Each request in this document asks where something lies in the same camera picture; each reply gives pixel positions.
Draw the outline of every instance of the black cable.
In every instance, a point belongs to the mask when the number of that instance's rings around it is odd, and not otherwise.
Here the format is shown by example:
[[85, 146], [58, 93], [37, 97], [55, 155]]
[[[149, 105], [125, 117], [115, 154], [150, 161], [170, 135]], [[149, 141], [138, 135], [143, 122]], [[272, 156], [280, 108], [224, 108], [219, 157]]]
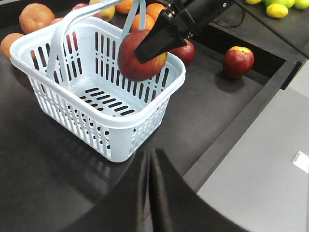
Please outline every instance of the black cable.
[[221, 26], [221, 27], [224, 27], [224, 28], [237, 28], [237, 27], [239, 27], [242, 24], [242, 22], [244, 20], [245, 20], [245, 11], [244, 11], [244, 9], [241, 8], [241, 20], [240, 20], [239, 23], [237, 23], [235, 25], [231, 25], [231, 24], [222, 22], [222, 21], [220, 21], [218, 19], [214, 19], [214, 20], [212, 20], [212, 22], [217, 24], [217, 25], [219, 25], [219, 26]]
[[274, 33], [276, 36], [278, 36], [281, 40], [286, 42], [288, 45], [290, 45], [295, 51], [302, 54], [305, 58], [309, 59], [309, 55], [301, 51], [297, 46], [295, 46], [292, 42], [290, 42], [288, 39], [286, 39], [283, 35], [281, 35], [278, 31], [273, 29], [270, 25], [268, 25], [266, 22], [264, 22], [260, 17], [255, 15], [248, 7], [246, 7], [244, 4], [242, 4], [239, 0], [232, 0], [236, 5], [238, 5], [241, 9], [245, 10], [248, 14], [250, 14], [254, 19], [256, 19], [258, 22], [260, 22], [264, 27], [266, 27], [268, 30], [270, 30], [272, 33]]

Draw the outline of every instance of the yellow lemon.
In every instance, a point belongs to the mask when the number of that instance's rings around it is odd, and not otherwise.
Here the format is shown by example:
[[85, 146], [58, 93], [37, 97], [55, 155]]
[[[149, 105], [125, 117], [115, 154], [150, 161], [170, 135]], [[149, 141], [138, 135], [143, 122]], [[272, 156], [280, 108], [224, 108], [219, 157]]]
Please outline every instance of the yellow lemon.
[[273, 3], [266, 8], [266, 14], [272, 18], [283, 18], [288, 14], [288, 8], [284, 5]]
[[256, 5], [260, 3], [262, 0], [246, 0], [246, 3], [249, 5]]
[[[99, 1], [102, 1], [102, 0], [90, 0], [89, 1], [89, 5], [95, 4], [95, 3], [99, 2]], [[100, 17], [103, 20], [109, 22], [109, 21], [112, 20], [112, 18], [115, 15], [115, 6], [112, 6], [112, 7], [108, 8], [108, 9], [106, 9], [104, 11], [100, 11], [98, 14], [100, 15]]]
[[112, 6], [104, 11], [100, 11], [98, 14], [101, 16], [103, 20], [109, 22], [115, 15], [115, 7]]

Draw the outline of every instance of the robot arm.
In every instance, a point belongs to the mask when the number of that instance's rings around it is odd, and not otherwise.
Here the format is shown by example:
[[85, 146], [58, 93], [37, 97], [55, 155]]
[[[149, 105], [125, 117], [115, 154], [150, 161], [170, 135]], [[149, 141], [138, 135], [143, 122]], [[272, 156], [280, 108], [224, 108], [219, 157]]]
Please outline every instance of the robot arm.
[[230, 0], [171, 0], [146, 38], [134, 51], [141, 63], [176, 47], [184, 38], [199, 35], [203, 27], [231, 6]]

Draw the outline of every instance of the basket slot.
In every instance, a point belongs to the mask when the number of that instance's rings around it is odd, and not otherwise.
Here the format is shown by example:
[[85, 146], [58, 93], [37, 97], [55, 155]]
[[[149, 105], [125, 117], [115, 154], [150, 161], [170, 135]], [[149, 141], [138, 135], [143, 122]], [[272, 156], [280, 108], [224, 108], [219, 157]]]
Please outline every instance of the basket slot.
[[59, 78], [62, 80], [61, 69], [54, 71], [54, 79], [57, 84], [59, 84]]
[[169, 74], [169, 69], [165, 69], [164, 70], [163, 79], [162, 79], [162, 87], [166, 86], [166, 81], [168, 79], [168, 74]]
[[116, 41], [95, 31], [95, 50], [108, 58], [116, 58]]
[[106, 80], [110, 80], [111, 83], [115, 82], [115, 76], [117, 77], [117, 83], [119, 83], [119, 71], [114, 67], [114, 62], [110, 65], [108, 61], [99, 60], [95, 58], [95, 72]]
[[85, 95], [80, 96], [80, 99], [99, 111], [104, 111], [106, 114], [112, 116], [125, 116], [136, 112], [136, 110], [129, 107], [129, 105], [119, 101], [117, 97], [111, 96], [98, 87], [85, 90]]
[[73, 78], [78, 77], [83, 73], [81, 59], [79, 58], [79, 45], [77, 34], [75, 31], [66, 34], [66, 44], [64, 43], [64, 50], [68, 51], [65, 55], [66, 68], [68, 72], [68, 78], [71, 81]]
[[31, 50], [30, 54], [32, 56], [33, 66], [37, 70], [46, 70], [48, 56], [49, 56], [49, 44], [46, 43], [45, 46], [39, 46], [36, 50]]
[[144, 90], [144, 84], [143, 84], [143, 83], [140, 83], [140, 88], [139, 88], [139, 99], [142, 99], [143, 90]]

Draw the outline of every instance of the basket handle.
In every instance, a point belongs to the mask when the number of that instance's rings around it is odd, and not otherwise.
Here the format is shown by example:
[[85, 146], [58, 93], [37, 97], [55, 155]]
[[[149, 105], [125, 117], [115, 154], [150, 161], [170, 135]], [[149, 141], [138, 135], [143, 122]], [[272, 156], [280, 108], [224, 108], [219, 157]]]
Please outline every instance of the basket handle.
[[[67, 89], [70, 89], [70, 80], [69, 74], [65, 63], [65, 53], [63, 49], [63, 41], [67, 31], [77, 22], [90, 17], [102, 10], [108, 9], [118, 3], [121, 3], [123, 0], [102, 0], [98, 3], [91, 4], [89, 6], [74, 10], [69, 12], [63, 20], [59, 23], [59, 26], [55, 30], [51, 43], [50, 43], [50, 54], [48, 59], [48, 64], [46, 68], [46, 76], [50, 79], [54, 79], [55, 65], [57, 57], [59, 59], [59, 65], [62, 71], [62, 82], [59, 81], [59, 84]], [[133, 0], [133, 5], [127, 16], [121, 39], [123, 39], [130, 31], [134, 16], [140, 6], [140, 24], [139, 28], [145, 28], [145, 15], [146, 15], [146, 2], [145, 0]]]

